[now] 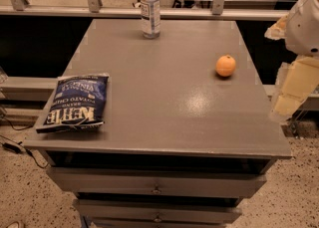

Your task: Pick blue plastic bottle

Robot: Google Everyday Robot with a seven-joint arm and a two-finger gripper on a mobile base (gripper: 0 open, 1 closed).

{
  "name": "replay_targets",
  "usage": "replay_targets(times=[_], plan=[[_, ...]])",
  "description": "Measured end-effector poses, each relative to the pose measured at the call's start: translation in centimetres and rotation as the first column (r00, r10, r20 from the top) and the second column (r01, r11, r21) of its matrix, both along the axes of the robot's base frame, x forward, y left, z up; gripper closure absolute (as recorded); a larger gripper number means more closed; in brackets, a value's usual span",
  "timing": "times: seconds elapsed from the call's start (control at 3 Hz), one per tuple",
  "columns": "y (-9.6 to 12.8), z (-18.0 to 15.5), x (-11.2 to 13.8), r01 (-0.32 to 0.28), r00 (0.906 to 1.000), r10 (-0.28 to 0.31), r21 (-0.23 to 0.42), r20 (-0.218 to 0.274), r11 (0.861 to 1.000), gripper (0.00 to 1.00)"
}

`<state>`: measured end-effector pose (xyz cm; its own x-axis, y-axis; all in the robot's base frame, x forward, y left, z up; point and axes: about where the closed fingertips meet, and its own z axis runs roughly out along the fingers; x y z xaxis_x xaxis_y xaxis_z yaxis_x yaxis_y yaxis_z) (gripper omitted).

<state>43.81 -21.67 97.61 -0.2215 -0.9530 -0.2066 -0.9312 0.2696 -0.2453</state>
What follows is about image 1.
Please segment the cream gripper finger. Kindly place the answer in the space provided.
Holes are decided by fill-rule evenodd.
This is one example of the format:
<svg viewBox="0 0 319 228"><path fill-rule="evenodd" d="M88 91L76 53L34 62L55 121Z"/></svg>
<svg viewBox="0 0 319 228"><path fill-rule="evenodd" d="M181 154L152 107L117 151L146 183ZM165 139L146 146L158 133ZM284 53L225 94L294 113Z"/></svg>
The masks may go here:
<svg viewBox="0 0 319 228"><path fill-rule="evenodd" d="M273 121L291 118L318 85L318 57L298 56L291 64L282 63L271 98L269 118Z"/></svg>
<svg viewBox="0 0 319 228"><path fill-rule="evenodd" d="M287 15L281 17L276 23L266 30L264 37L270 40L285 40L287 18Z"/></svg>

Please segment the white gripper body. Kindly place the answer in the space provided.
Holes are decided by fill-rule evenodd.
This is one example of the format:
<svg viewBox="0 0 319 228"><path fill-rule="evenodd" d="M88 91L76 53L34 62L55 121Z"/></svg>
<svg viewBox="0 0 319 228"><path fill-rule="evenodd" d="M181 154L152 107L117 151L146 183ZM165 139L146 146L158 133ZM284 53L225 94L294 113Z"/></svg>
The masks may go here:
<svg viewBox="0 0 319 228"><path fill-rule="evenodd" d="M298 0L286 23L286 48L304 56L319 56L319 0Z"/></svg>

